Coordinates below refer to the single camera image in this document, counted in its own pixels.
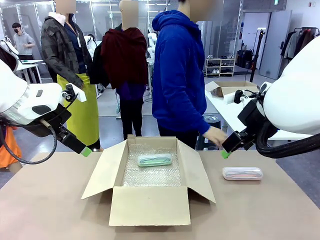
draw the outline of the plaid jacket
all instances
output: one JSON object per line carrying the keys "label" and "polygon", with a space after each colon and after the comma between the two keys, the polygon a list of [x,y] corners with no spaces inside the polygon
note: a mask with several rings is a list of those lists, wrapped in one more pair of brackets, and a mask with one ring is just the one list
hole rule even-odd
{"label": "plaid jacket", "polygon": [[[92,58],[81,29],[77,24],[74,24],[74,26],[79,33],[83,59],[88,72],[88,68],[92,64]],[[83,81],[76,75],[79,73],[79,64],[74,46],[65,27],[51,16],[46,17],[42,25],[41,51],[44,62],[55,73],[77,87],[82,85]]]}

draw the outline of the brown table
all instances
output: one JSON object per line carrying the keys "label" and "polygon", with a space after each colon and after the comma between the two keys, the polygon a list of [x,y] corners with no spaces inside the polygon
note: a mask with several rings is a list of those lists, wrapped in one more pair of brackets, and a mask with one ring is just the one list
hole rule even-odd
{"label": "brown table", "polygon": [[[256,151],[237,151],[229,159],[218,151],[200,155],[216,204],[190,191],[189,226],[108,226],[111,192],[80,200],[100,153],[85,158],[57,152],[45,163],[24,167],[0,190],[0,239],[320,239],[320,210],[273,159]],[[264,177],[226,181],[223,167],[259,167]]]}

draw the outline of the black pole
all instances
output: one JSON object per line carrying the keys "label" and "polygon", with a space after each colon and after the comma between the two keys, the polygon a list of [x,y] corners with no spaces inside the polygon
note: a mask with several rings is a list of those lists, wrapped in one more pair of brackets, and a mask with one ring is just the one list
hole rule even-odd
{"label": "black pole", "polygon": [[260,46],[261,46],[261,42],[262,42],[262,38],[264,37],[264,31],[261,30],[260,34],[259,34],[259,41],[258,41],[258,45],[256,47],[256,51],[255,51],[255,55],[254,55],[254,59],[253,59],[253,64],[252,64],[252,70],[251,70],[251,76],[250,76],[250,82],[252,83],[254,81],[254,76],[255,76],[255,71],[256,71],[256,66],[257,66],[257,60],[259,57],[259,51],[260,51]]}

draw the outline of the orange cloth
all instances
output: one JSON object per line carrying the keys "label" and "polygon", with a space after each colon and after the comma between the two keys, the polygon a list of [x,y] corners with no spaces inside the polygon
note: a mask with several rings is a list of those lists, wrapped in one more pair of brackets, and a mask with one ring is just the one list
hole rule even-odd
{"label": "orange cloth", "polygon": [[[16,142],[13,131],[14,129],[16,129],[16,127],[6,127],[5,142],[8,145],[8,147],[12,150],[12,152],[19,158],[21,158],[21,149]],[[10,164],[14,164],[16,162],[18,161],[13,156],[11,156],[10,153],[6,150],[5,146],[2,145],[0,147],[0,168],[6,168]]]}

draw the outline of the green pencil case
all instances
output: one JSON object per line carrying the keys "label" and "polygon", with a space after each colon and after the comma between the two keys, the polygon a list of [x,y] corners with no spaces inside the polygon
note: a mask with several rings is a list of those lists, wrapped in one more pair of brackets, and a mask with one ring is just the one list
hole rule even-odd
{"label": "green pencil case", "polygon": [[139,167],[156,167],[172,164],[171,154],[141,155],[138,157]]}

